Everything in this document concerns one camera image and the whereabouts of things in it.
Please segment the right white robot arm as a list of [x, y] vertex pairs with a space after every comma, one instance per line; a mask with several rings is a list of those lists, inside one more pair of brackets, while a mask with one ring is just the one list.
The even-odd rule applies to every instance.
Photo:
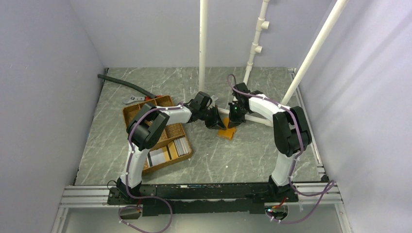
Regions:
[[297, 156], [312, 142], [303, 109], [279, 104], [259, 91], [251, 92], [245, 83], [231, 88], [236, 100], [229, 104], [228, 128], [244, 123], [247, 113], [258, 113], [273, 124], [279, 155], [270, 176], [274, 184], [268, 187], [268, 196], [273, 201], [280, 201], [286, 196], [285, 186], [290, 185]]

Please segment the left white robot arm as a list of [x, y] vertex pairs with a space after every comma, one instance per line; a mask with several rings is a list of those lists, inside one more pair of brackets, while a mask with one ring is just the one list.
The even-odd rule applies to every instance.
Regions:
[[156, 106], [145, 103], [126, 128], [130, 152], [125, 171], [116, 181], [120, 197], [128, 204], [135, 203], [140, 196], [142, 173], [149, 151], [158, 143], [168, 125], [192, 123], [201, 120], [208, 129], [225, 130], [211, 96], [198, 92], [188, 103], [177, 106]]

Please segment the orange leather card holder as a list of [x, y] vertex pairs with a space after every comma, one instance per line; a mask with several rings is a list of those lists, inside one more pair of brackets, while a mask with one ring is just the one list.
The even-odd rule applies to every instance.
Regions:
[[223, 139], [227, 139], [227, 140], [232, 140], [234, 137], [234, 134], [236, 132], [236, 128], [229, 128], [228, 124], [229, 124], [229, 118], [225, 117], [223, 119], [223, 123], [226, 127], [225, 130], [218, 130], [217, 136], [223, 138]]

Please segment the woven brown divided tray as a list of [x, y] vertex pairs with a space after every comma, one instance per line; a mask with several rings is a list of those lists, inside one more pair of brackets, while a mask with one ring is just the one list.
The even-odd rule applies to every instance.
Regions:
[[[127, 133], [129, 133], [134, 127], [134, 125], [136, 124], [137, 122], [136, 117], [142, 116], [142, 114], [140, 114], [139, 111], [143, 109], [143, 112], [145, 113], [149, 110], [147, 107], [144, 106], [147, 103], [150, 105], [156, 105], [159, 107], [173, 107], [174, 106], [174, 103], [170, 96], [161, 96], [153, 100], [144, 101], [142, 103], [127, 106], [123, 108], [122, 113], [123, 113], [123, 118], [124, 118], [124, 122], [126, 125]], [[138, 127], [134, 131], [134, 135], [136, 135], [139, 131], [141, 131], [144, 133], [144, 135], [149, 136], [149, 138], [151, 139], [150, 146], [152, 146], [150, 151], [157, 150], [157, 149], [167, 149], [169, 153], [168, 161], [162, 164], [159, 164], [157, 166], [153, 166], [153, 167], [148, 166], [147, 157], [146, 157], [144, 161], [144, 167], [142, 170], [143, 175], [148, 175], [150, 173], [153, 173], [167, 166], [176, 164], [178, 162], [182, 162], [184, 160], [188, 160], [192, 157], [192, 148], [190, 144], [189, 144], [189, 148], [190, 148], [189, 154], [178, 157], [177, 152], [176, 152], [176, 148], [175, 148], [173, 141], [180, 137], [186, 137], [186, 133], [183, 129], [182, 124], [181, 123], [172, 124], [172, 120], [169, 119], [168, 125], [166, 125], [164, 123], [165, 120], [166, 120], [166, 117], [162, 116], [160, 112], [151, 113], [147, 117], [145, 117], [141, 123], [141, 125], [143, 125], [145, 129], [142, 129], [142, 127]]]

